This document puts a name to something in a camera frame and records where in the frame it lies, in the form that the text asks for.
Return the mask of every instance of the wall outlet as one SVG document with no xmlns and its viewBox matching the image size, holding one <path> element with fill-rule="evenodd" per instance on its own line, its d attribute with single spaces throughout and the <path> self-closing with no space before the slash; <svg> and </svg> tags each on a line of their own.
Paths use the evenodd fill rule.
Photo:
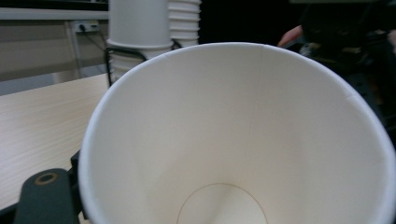
<svg viewBox="0 0 396 224">
<path fill-rule="evenodd" d="M 76 33 L 99 31 L 99 21 L 74 21 L 74 31 Z"/>
</svg>

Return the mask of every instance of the table surface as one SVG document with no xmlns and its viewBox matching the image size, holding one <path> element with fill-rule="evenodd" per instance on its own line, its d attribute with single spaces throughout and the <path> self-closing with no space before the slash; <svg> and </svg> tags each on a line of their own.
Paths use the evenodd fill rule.
<svg viewBox="0 0 396 224">
<path fill-rule="evenodd" d="M 106 75 L 0 96 L 0 210 L 19 200 L 38 172 L 70 169 Z"/>
</svg>

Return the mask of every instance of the cup stack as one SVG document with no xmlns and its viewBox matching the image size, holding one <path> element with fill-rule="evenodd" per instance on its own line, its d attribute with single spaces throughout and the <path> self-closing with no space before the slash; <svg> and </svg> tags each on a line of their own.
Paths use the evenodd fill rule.
<svg viewBox="0 0 396 224">
<path fill-rule="evenodd" d="M 169 0 L 171 38 L 181 47 L 198 45 L 201 0 Z"/>
<path fill-rule="evenodd" d="M 167 1 L 113 0 L 109 2 L 109 39 L 111 48 L 132 49 L 147 60 L 170 51 L 173 45 L 169 30 Z M 112 80 L 142 63 L 139 57 L 112 53 Z"/>
</svg>

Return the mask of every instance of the paper cup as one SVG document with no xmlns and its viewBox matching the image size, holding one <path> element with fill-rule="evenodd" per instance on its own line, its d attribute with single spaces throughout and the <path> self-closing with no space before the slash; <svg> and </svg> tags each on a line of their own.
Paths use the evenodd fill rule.
<svg viewBox="0 0 396 224">
<path fill-rule="evenodd" d="M 134 56 L 111 54 L 111 76 L 112 82 L 120 79 L 126 72 L 143 62 L 143 59 Z"/>
<path fill-rule="evenodd" d="M 169 1 L 168 8 L 180 8 L 188 11 L 199 11 L 200 1 Z"/>
<path fill-rule="evenodd" d="M 200 19 L 199 11 L 190 12 L 181 9 L 169 9 L 168 11 L 169 11 L 169 18 L 181 18 L 181 19 L 195 20 L 195 21 L 198 21 Z"/>
<path fill-rule="evenodd" d="M 125 48 L 168 45 L 171 40 L 167 7 L 167 1 L 111 1 L 109 44 Z"/>
<path fill-rule="evenodd" d="M 170 29 L 179 27 L 185 30 L 199 29 L 199 20 L 188 20 L 185 18 L 169 18 Z"/>
<path fill-rule="evenodd" d="M 198 32 L 192 30 L 171 30 L 173 39 L 198 39 Z"/>
<path fill-rule="evenodd" d="M 155 58 L 155 57 L 162 55 L 166 52 L 171 51 L 172 45 L 173 45 L 173 42 L 171 44 L 166 45 L 165 47 L 162 47 L 162 48 L 138 49 L 138 50 L 140 52 L 142 52 L 142 54 L 145 55 L 147 59 L 152 59 L 152 58 Z"/>
<path fill-rule="evenodd" d="M 181 45 L 181 47 L 191 47 L 199 44 L 198 39 L 176 39 L 177 43 Z"/>
<path fill-rule="evenodd" d="M 217 43 L 139 64 L 78 161 L 92 223 L 391 223 L 395 149 L 373 110 L 286 49 Z"/>
</svg>

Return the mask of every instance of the person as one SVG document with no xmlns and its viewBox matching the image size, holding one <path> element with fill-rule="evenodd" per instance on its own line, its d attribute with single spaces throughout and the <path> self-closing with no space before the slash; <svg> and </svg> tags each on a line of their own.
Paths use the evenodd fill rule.
<svg viewBox="0 0 396 224">
<path fill-rule="evenodd" d="M 302 34 L 303 34 L 303 28 L 301 27 L 301 25 L 298 25 L 292 28 L 291 30 L 287 31 L 285 34 L 283 34 L 279 42 L 277 43 L 277 46 L 283 48 L 291 41 L 296 40 Z"/>
<path fill-rule="evenodd" d="M 296 40 L 302 35 L 303 35 L 303 28 L 301 25 L 298 25 L 288 30 L 285 34 L 283 34 L 279 42 L 277 43 L 277 46 L 283 48 L 291 41 Z M 393 46 L 393 52 L 396 55 L 396 30 L 389 31 L 388 37 L 389 37 L 389 43 Z"/>
</svg>

